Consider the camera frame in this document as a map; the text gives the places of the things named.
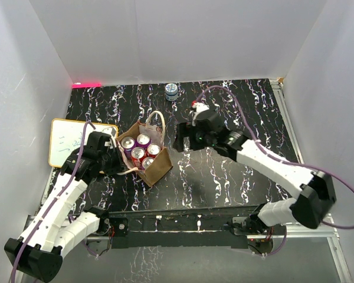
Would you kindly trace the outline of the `red cola can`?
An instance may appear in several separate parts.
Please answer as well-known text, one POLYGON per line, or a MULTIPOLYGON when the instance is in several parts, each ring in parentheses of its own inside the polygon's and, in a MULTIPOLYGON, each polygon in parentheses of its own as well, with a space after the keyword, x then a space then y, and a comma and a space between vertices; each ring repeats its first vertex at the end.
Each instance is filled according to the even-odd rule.
POLYGON ((149 157, 155 158, 160 153, 161 147, 158 144, 151 143, 148 145, 146 151, 149 157))
POLYGON ((143 170, 146 170, 154 161, 153 157, 146 157, 142 161, 142 168, 143 170))

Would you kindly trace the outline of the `patterned canvas tote bag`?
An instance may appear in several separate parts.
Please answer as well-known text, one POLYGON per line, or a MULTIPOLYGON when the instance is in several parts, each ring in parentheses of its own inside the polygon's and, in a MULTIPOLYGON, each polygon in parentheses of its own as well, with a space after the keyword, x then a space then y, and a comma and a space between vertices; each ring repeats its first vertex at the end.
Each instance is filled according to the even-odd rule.
POLYGON ((128 131, 118 136, 117 144, 119 146, 125 168, 127 169, 125 174, 135 172, 149 187, 153 186, 162 177, 164 177, 164 175, 166 175, 167 172, 173 167, 168 149, 164 146, 165 134, 166 124, 164 116, 160 111, 155 110, 151 112, 145 123, 137 121, 128 129, 128 131), (154 115, 159 116, 162 123, 161 128, 156 125, 151 125, 151 118, 154 115), (141 169, 139 166, 135 166, 131 159, 126 156, 124 147, 121 145, 121 141, 125 137, 131 137, 135 140, 139 134, 149 134, 151 141, 160 146, 160 153, 156 155, 155 160, 147 169, 141 169))

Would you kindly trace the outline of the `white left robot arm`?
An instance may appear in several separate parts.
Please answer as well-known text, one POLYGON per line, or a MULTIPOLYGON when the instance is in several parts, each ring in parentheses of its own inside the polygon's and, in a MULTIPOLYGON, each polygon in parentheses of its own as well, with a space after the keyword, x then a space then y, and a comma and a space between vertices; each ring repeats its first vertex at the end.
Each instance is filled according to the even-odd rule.
POLYGON ((115 138, 92 131, 82 136, 81 146, 71 152, 61 167, 54 190, 38 214, 4 250, 12 264, 10 282, 21 271, 43 282, 52 281, 64 257, 92 233, 109 231, 108 211, 90 206, 67 226, 64 221, 78 197, 99 174, 112 175, 122 169, 121 154, 115 138))

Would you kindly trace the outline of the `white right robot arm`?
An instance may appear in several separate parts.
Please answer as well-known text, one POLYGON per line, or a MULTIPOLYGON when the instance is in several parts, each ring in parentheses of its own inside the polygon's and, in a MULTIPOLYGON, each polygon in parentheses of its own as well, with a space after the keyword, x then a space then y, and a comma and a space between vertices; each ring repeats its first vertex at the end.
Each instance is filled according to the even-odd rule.
POLYGON ((272 226, 298 222, 316 229, 336 202, 332 177, 322 171, 290 165, 286 159, 251 140, 245 133, 230 130, 218 113, 203 103, 195 103, 191 121, 176 126, 173 148, 184 151, 184 140, 191 150, 206 147, 219 155, 246 165, 285 189, 290 197, 278 202, 260 204, 245 218, 238 229, 259 234, 272 226))

